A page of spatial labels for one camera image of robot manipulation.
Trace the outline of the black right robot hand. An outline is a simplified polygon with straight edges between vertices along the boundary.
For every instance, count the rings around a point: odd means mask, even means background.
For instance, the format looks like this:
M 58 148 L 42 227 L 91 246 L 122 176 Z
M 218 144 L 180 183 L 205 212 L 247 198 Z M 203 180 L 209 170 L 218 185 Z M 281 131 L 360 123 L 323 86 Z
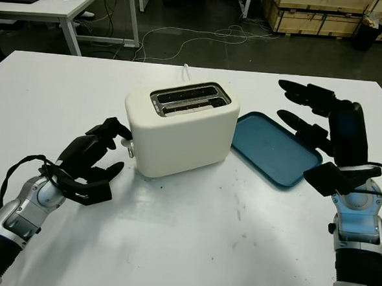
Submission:
M 328 119 L 329 129 L 309 124 L 290 111 L 277 115 L 295 130 L 295 136 L 313 149 L 321 149 L 333 157 L 336 166 L 360 166 L 368 162 L 368 141 L 361 104 L 340 100 L 331 90 L 314 84 L 302 85 L 279 80 L 284 96 L 295 104 L 311 108 L 315 115 Z

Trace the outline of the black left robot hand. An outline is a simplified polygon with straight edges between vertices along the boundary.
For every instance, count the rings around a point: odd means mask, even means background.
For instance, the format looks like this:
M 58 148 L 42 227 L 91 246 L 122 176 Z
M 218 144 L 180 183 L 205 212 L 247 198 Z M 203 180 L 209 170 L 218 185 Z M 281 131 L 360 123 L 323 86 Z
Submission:
M 83 136 L 76 137 L 58 157 L 58 167 L 72 179 L 83 179 L 88 183 L 111 181 L 123 169 L 122 161 L 103 169 L 96 163 L 108 150 L 116 149 L 115 137 L 131 140 L 131 131 L 117 118 L 109 117 L 102 124 L 96 125 Z

